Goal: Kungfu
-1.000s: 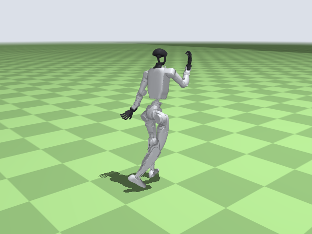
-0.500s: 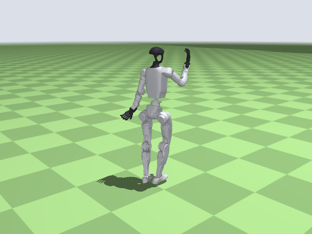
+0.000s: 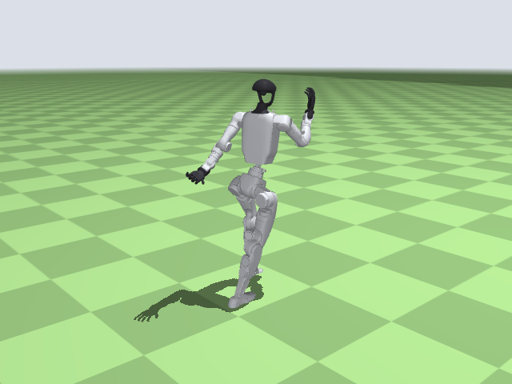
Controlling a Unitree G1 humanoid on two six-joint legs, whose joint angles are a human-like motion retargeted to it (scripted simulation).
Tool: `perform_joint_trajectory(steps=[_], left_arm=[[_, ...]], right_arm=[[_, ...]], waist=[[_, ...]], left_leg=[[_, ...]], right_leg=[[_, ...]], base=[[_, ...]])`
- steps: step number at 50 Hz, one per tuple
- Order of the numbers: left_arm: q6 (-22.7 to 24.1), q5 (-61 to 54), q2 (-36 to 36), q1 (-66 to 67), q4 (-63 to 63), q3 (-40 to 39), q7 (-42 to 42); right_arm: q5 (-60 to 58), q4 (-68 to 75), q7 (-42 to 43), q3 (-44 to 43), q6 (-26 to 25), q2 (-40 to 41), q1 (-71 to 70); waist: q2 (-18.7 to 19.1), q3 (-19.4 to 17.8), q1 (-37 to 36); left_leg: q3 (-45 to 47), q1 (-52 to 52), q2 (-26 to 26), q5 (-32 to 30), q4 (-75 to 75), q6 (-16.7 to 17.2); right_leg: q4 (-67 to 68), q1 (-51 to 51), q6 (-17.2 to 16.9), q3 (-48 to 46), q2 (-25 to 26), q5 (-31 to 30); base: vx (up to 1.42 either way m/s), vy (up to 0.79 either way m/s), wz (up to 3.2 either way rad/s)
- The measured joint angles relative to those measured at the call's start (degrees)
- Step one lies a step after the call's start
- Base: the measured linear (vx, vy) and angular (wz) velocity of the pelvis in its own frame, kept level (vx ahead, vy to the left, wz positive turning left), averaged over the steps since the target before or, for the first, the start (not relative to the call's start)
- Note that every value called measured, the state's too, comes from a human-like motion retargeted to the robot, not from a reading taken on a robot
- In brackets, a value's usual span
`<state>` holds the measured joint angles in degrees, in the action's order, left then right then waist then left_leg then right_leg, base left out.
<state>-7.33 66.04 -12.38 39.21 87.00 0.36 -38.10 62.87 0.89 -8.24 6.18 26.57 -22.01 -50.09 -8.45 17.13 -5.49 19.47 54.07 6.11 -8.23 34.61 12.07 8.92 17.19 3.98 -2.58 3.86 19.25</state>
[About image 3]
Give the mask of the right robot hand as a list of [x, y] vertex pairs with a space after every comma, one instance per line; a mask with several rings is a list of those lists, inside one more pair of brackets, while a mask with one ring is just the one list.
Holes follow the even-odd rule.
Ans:
[[[308, 90], [307, 90], [308, 89]], [[305, 94], [307, 94], [308, 96], [308, 103], [307, 103], [307, 110], [305, 110], [305, 113], [307, 113], [307, 117], [308, 119], [312, 119], [313, 118], [313, 115], [314, 115], [314, 104], [315, 104], [315, 92], [312, 88], [310, 87], [307, 87], [306, 91], [304, 91]]]

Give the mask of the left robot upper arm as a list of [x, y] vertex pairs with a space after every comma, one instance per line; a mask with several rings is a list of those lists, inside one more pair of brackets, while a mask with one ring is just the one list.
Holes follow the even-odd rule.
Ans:
[[232, 146], [230, 140], [237, 134], [242, 128], [242, 118], [245, 112], [237, 112], [233, 115], [230, 124], [225, 129], [223, 136], [220, 138], [217, 144], [217, 148], [221, 151], [229, 152]]

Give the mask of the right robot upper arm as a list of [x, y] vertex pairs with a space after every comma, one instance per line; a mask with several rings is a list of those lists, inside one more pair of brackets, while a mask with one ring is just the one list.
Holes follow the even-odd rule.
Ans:
[[275, 115], [274, 125], [281, 132], [286, 132], [295, 141], [296, 146], [305, 147], [308, 145], [304, 140], [304, 134], [301, 134], [290, 116], [285, 114]]

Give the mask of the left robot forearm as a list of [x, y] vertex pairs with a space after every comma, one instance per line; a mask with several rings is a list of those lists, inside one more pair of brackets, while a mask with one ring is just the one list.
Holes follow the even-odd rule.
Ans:
[[212, 170], [215, 167], [215, 163], [218, 162], [218, 160], [223, 156], [223, 152], [217, 148], [218, 142], [214, 145], [211, 154], [209, 155], [208, 159], [205, 161], [205, 163], [202, 165], [202, 168], [206, 171]]

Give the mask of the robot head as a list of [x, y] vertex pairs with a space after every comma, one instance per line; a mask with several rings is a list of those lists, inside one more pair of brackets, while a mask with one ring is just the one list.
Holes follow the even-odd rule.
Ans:
[[[275, 84], [272, 83], [272, 81], [267, 79], [260, 79], [257, 80], [252, 87], [252, 90], [255, 90], [258, 92], [258, 98], [259, 102], [254, 111], [252, 111], [252, 114], [268, 114], [267, 107], [270, 106], [273, 103], [274, 95], [277, 87]], [[266, 95], [266, 93], [272, 93], [271, 100], [268, 103], [264, 103], [262, 100], [262, 95]]]

